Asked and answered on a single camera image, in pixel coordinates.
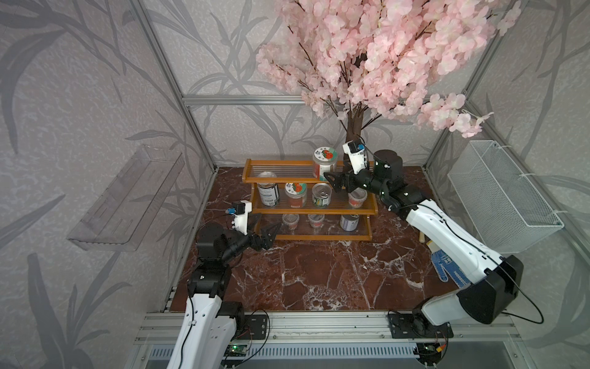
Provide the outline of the green silver-top tin can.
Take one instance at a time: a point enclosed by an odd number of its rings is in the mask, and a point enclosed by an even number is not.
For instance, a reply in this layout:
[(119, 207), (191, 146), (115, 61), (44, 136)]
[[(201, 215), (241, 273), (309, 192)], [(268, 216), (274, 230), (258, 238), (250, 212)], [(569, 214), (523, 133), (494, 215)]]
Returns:
[(318, 208), (325, 208), (331, 202), (332, 187), (326, 183), (317, 183), (312, 187), (313, 204)]

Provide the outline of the small clear tub pink label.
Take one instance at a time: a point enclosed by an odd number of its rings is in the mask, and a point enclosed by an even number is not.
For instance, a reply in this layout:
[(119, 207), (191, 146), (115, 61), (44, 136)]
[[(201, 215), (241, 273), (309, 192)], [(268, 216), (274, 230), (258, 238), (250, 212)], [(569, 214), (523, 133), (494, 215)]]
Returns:
[(356, 188), (348, 194), (349, 205), (352, 208), (361, 208), (367, 200), (368, 193), (362, 188)]

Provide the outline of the tall jar strawberry lid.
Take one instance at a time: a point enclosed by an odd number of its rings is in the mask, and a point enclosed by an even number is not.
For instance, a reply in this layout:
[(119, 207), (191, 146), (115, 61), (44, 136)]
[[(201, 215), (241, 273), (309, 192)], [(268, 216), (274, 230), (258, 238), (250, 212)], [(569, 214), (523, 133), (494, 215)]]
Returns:
[(326, 172), (335, 172), (337, 164), (337, 152), (332, 147), (319, 147), (313, 152), (313, 173), (320, 181), (325, 181)]

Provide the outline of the orange wooden three-tier shelf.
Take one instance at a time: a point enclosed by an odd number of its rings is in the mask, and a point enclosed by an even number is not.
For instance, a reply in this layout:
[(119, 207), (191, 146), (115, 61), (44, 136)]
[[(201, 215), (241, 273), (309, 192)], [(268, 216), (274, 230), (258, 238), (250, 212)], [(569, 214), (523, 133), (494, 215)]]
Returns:
[(371, 220), (378, 215), (376, 198), (350, 201), (314, 175), (312, 161), (248, 159), (242, 175), (252, 187), (256, 230), (279, 224), (278, 240), (370, 241)]

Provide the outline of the clear jar red label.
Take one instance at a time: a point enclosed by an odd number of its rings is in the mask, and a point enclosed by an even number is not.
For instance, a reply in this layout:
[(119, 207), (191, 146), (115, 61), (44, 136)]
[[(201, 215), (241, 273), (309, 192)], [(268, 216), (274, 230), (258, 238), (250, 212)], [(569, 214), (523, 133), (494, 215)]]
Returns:
[(285, 184), (285, 194), (291, 208), (303, 208), (307, 202), (307, 185), (300, 182)]

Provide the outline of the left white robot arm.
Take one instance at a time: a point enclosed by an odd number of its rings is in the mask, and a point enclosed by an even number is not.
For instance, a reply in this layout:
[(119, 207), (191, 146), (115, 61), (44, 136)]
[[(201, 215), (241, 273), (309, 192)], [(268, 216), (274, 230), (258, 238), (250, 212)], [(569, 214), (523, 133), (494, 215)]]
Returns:
[(246, 317), (240, 302), (224, 301), (232, 276), (230, 263), (251, 248), (273, 246), (282, 223), (255, 232), (261, 215), (244, 228), (227, 229), (211, 221), (198, 229), (198, 263), (187, 281), (187, 303), (169, 368), (217, 368), (227, 346), (244, 330)]

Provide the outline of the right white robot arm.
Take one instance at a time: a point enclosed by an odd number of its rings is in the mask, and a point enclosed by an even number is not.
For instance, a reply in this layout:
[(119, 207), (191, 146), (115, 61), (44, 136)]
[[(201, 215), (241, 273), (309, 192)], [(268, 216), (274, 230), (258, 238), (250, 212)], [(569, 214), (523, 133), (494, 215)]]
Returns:
[(376, 195), (389, 212), (445, 252), (467, 279), (467, 285), (458, 291), (426, 300), (419, 317), (435, 326), (466, 317), (492, 324), (521, 295), (522, 262), (514, 256), (505, 258), (479, 242), (418, 187), (405, 183), (403, 161), (396, 152), (376, 152), (371, 165), (360, 141), (345, 143), (343, 151), (347, 157), (344, 170), (324, 173), (333, 190), (351, 193), (361, 188)]

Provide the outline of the small clear tub red label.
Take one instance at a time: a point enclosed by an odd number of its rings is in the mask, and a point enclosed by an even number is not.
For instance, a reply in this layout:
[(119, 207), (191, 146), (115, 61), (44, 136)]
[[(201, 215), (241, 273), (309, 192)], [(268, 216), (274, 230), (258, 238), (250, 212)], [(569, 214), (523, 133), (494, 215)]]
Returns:
[(294, 232), (299, 225), (300, 216), (298, 214), (284, 214), (282, 222), (289, 232)]

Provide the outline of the green white tin can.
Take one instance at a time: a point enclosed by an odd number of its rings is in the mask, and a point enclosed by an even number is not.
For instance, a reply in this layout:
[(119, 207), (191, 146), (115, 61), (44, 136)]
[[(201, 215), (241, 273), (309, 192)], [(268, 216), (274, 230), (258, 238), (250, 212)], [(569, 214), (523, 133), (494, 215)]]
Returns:
[(276, 182), (269, 182), (268, 179), (274, 179), (277, 175), (274, 172), (262, 172), (259, 178), (265, 179), (266, 182), (257, 183), (261, 203), (266, 207), (274, 207), (280, 201), (280, 192)]

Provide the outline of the blue white work glove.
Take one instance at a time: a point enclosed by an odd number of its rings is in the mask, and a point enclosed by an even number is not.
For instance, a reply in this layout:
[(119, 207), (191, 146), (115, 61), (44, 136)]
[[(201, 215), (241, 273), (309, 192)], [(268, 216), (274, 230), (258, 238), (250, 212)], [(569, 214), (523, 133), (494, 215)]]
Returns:
[(427, 247), (431, 250), (431, 262), (442, 282), (453, 281), (458, 288), (464, 288), (470, 284), (470, 280), (462, 272), (458, 264), (444, 250), (439, 248), (433, 241), (427, 241)]

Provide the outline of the green circuit board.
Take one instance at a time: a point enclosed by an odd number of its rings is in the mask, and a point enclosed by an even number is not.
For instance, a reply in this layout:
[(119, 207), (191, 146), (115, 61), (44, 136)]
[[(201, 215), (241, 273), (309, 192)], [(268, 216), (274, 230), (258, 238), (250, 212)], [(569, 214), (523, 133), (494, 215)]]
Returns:
[(225, 352), (223, 353), (223, 358), (246, 358), (250, 354), (251, 345), (250, 344), (229, 344)]

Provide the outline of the pink blossom artificial tree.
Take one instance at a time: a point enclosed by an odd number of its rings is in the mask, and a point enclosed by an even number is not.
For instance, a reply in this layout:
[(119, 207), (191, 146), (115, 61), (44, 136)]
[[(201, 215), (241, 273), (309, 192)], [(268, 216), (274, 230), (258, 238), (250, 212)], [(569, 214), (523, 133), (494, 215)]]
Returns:
[(489, 40), (516, 24), (521, 2), (281, 1), (287, 44), (261, 46), (258, 69), (301, 96), (318, 116), (332, 112), (347, 138), (379, 118), (471, 138), (486, 121), (458, 93), (431, 87), (462, 68)]

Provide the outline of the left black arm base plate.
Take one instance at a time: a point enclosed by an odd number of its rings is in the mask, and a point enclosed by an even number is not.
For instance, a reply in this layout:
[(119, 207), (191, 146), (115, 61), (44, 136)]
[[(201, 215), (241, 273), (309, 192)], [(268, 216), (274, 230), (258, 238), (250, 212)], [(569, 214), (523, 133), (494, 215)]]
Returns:
[(239, 340), (259, 341), (265, 340), (268, 336), (270, 318), (265, 314), (254, 314), (247, 317), (244, 330), (239, 333)]

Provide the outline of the aluminium front rail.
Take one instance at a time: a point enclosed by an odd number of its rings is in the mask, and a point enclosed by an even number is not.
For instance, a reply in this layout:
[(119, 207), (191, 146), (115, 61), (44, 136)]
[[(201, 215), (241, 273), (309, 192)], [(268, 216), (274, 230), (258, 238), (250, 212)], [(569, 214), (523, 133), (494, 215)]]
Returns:
[[(259, 339), (241, 337), (241, 342), (287, 343), (373, 343), (394, 342), (386, 311), (275, 311), (270, 312), (270, 335)], [(175, 344), (184, 315), (148, 313), (141, 323), (134, 344)], [(451, 323), (455, 342), (522, 341), (510, 316), (502, 315), (490, 325), (472, 318)]]

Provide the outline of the clear acrylic wall shelf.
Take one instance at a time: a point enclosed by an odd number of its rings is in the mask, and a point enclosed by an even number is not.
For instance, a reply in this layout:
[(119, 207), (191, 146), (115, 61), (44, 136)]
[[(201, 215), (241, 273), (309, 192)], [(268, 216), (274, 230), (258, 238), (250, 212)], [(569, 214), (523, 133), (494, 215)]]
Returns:
[(85, 251), (135, 252), (184, 166), (179, 149), (141, 145), (67, 240)]

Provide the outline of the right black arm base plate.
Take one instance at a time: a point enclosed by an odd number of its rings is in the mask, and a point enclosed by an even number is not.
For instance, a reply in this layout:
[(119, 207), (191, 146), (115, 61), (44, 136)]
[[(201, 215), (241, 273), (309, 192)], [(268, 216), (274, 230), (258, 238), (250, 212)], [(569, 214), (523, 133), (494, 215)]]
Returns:
[(432, 325), (422, 315), (388, 311), (387, 321), (394, 339), (443, 339), (453, 338), (450, 323)]

